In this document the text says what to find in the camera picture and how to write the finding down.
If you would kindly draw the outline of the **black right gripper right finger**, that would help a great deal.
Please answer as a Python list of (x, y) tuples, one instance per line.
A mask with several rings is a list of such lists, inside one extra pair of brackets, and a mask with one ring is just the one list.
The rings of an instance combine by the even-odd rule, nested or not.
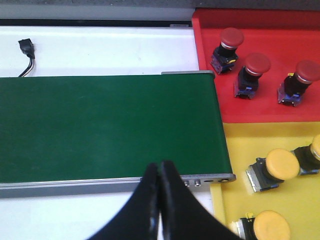
[(174, 163), (160, 165), (160, 212), (165, 240), (239, 240), (185, 186)]

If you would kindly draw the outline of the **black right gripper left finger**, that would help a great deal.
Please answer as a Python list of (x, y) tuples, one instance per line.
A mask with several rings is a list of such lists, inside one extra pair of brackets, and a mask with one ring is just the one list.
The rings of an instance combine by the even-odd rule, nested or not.
[(158, 168), (147, 166), (129, 200), (90, 240), (156, 240), (159, 227)]

